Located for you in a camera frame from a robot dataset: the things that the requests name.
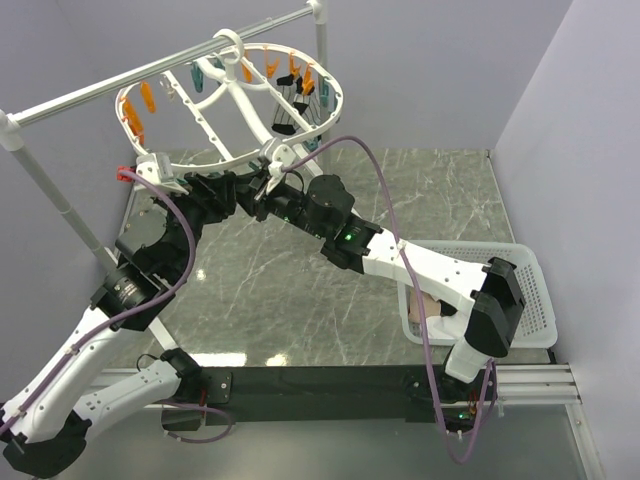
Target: beige cloth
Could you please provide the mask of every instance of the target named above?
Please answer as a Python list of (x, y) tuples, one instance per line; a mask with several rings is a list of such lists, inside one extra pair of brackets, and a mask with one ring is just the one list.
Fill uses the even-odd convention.
[[(416, 291), (410, 288), (411, 294), (409, 295), (409, 321), (413, 323), (420, 323), (420, 310), (418, 310), (418, 297), (416, 297)], [(433, 299), (431, 295), (425, 292), (422, 293), (424, 298), (424, 308), (427, 312), (427, 318), (437, 317), (440, 315), (440, 302)]]

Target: clothespin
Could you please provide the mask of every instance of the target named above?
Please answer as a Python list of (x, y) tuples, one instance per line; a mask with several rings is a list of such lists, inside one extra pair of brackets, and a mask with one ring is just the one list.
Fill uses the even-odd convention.
[[(249, 60), (249, 52), (247, 50), (244, 51), (244, 58)], [(244, 64), (242, 64), (242, 72), (244, 73), (244, 79), (247, 81), (247, 83), (251, 83), (251, 80), (253, 80), (253, 75), (251, 75), (251, 72), (247, 67), (244, 66)]]
[(300, 75), (300, 67), (295, 66), (293, 52), (289, 52), (289, 73), (293, 75), (294, 78)]
[(149, 113), (156, 113), (156, 102), (154, 102), (153, 100), (151, 85), (149, 85), (147, 82), (142, 82), (140, 84), (140, 95), (142, 95), (142, 99), (144, 100)]
[(127, 97), (124, 97), (122, 105), (122, 111), (124, 112), (124, 119), (129, 124), (131, 132), (138, 137), (140, 145), (144, 145), (144, 126), (138, 117), (136, 109), (133, 108), (133, 104)]
[(264, 47), (264, 63), (266, 65), (267, 78), (271, 78), (276, 73), (276, 70), (278, 70), (280, 57), (276, 58), (275, 62), (269, 63), (269, 49), (267, 47)]
[(322, 92), (320, 93), (320, 105), (324, 108), (329, 107), (329, 84), (325, 80), (322, 82)]
[(169, 101), (173, 102), (173, 99), (176, 98), (176, 91), (164, 75), (160, 78), (160, 86), (164, 89), (167, 97), (169, 97)]
[(202, 93), (204, 89), (204, 73), (202, 73), (196, 62), (191, 64), (191, 80), (193, 80), (193, 88), (196, 89), (196, 92)]
[(215, 57), (213, 59), (213, 66), (224, 70), (224, 64), (222, 63), (222, 60), (220, 60), (218, 57)]
[(311, 64), (307, 64), (307, 69), (304, 71), (304, 78), (302, 79), (302, 94), (309, 95), (315, 82), (311, 78)]

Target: cable clip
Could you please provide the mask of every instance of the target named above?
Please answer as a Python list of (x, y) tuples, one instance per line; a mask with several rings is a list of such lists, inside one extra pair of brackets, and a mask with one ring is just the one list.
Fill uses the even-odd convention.
[(74, 357), (80, 353), (80, 349), (75, 345), (71, 345), (64, 351), (65, 355), (73, 355)]
[(122, 171), (127, 171), (127, 172), (135, 172), (136, 169), (135, 168), (131, 168), (131, 167), (125, 167), (123, 165), (120, 165), (118, 167), (118, 172), (116, 173), (116, 180), (118, 180), (119, 182), (127, 182), (127, 183), (131, 183), (133, 182), (133, 179), (129, 178), (129, 177), (125, 177), (124, 175), (120, 174), (120, 172)]
[(22, 409), (22, 406), (19, 406), (16, 409), (16, 411), (13, 412), (13, 414), (11, 415), (11, 418), (22, 418), (22, 417), (24, 417), (27, 414), (27, 412), (24, 411), (24, 410), (21, 410), (21, 409)]

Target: orange clothespin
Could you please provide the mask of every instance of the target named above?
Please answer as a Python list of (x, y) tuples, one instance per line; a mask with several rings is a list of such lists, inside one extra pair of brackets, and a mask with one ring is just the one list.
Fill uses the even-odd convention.
[(140, 95), (142, 95), (142, 99), (144, 100), (149, 113), (156, 113), (156, 102), (154, 102), (153, 100), (151, 85), (149, 85), (147, 82), (142, 82), (140, 84)]
[(294, 77), (300, 75), (300, 67), (296, 67), (293, 60), (293, 52), (289, 52), (289, 73)]
[(129, 122), (129, 128), (133, 132), (133, 135), (140, 141), (140, 145), (144, 147), (144, 130), (138, 130), (131, 122)]
[(124, 120), (129, 124), (131, 132), (140, 140), (140, 145), (144, 145), (144, 127), (138, 117), (136, 109), (133, 108), (133, 104), (127, 97), (123, 99), (123, 102), (122, 111), (124, 112)]
[(304, 71), (304, 78), (302, 79), (302, 94), (309, 95), (315, 82), (311, 78), (311, 64), (307, 64), (307, 69)]
[[(244, 58), (246, 58), (247, 60), (249, 59), (249, 52), (246, 50), (244, 52)], [(253, 75), (251, 75), (249, 69), (242, 65), (242, 71), (244, 72), (244, 79), (247, 81), (247, 83), (251, 83), (251, 80), (253, 80)]]
[(269, 49), (264, 47), (264, 63), (266, 64), (267, 78), (271, 78), (276, 73), (276, 70), (278, 70), (280, 57), (276, 58), (275, 62), (269, 63)]

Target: teal clothespin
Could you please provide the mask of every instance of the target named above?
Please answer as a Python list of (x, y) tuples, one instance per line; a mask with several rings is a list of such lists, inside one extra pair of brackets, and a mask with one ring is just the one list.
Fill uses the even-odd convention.
[(224, 70), (224, 65), (222, 63), (222, 61), (216, 57), (213, 59), (213, 66), (216, 68), (221, 68), (222, 70)]
[(306, 142), (302, 142), (309, 152), (313, 152), (318, 149), (318, 137), (312, 138), (311, 140), (307, 140)]
[(320, 93), (320, 104), (327, 108), (329, 106), (329, 84), (327, 81), (322, 82), (322, 92)]
[(202, 93), (204, 89), (204, 73), (195, 62), (191, 64), (191, 80), (193, 80), (193, 88), (196, 89), (196, 92)]

